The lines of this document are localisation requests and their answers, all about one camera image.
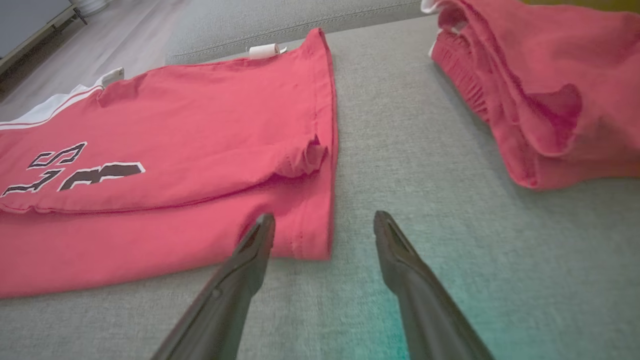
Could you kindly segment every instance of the folded clothing stack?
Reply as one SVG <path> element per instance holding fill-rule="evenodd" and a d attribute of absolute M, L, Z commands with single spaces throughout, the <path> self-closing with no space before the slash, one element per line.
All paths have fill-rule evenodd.
<path fill-rule="evenodd" d="M 0 123 L 0 297 L 223 261 L 261 213 L 326 260 L 337 123 L 320 29 L 272 58 L 116 70 Z"/>
<path fill-rule="evenodd" d="M 640 15 L 423 0 L 432 59 L 492 129 L 519 185 L 640 176 Z"/>

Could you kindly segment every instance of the gray sofa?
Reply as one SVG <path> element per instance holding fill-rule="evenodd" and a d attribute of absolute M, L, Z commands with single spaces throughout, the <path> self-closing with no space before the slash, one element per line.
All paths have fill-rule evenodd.
<path fill-rule="evenodd" d="M 214 46 L 176 57 L 195 45 L 180 48 L 187 33 L 220 20 L 213 5 L 193 0 L 169 62 L 227 54 Z M 238 28 L 255 24 L 240 15 Z M 408 359 L 378 266 L 377 209 L 394 216 L 497 359 L 639 359 L 640 181 L 542 193 L 513 184 L 487 126 L 428 58 L 436 31 L 436 17 L 419 17 L 327 34 L 340 136 L 333 257 L 269 262 L 238 359 Z M 208 35 L 212 44 L 241 37 Z M 225 49 L 253 44 L 242 36 Z M 0 300 L 0 359 L 147 359 L 212 271 Z"/>

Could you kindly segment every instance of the clothing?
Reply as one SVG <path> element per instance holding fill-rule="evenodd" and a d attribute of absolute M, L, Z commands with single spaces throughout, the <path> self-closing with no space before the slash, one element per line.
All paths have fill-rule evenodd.
<path fill-rule="evenodd" d="M 422 2 L 432 59 L 539 190 L 640 176 L 640 15 L 517 0 Z"/>
<path fill-rule="evenodd" d="M 79 94 L 50 119 L 0 124 L 0 296 L 219 262 L 265 212 L 272 255 L 330 257 L 337 124 L 320 29 L 274 58 L 162 67 L 64 103 Z"/>

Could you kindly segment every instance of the gray wood floor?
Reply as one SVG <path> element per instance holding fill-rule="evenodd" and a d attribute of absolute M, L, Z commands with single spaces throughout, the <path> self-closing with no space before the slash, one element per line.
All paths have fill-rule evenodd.
<path fill-rule="evenodd" d="M 164 65 L 164 46 L 189 0 L 112 0 L 109 7 L 69 24 L 20 65 L 3 74 L 0 121 L 16 119 L 54 94 L 92 85 L 124 67 L 131 78 Z"/>

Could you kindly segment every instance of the folded red garment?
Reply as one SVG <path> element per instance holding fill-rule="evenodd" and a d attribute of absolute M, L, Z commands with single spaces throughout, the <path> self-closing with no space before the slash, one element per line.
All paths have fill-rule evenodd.
<path fill-rule="evenodd" d="M 273 58 L 118 75 L 0 123 L 0 297 L 220 262 L 265 212 L 274 256 L 330 257 L 338 140 L 320 29 Z"/>
<path fill-rule="evenodd" d="M 640 176 L 640 15 L 517 0 L 423 0 L 432 59 L 539 190 Z"/>

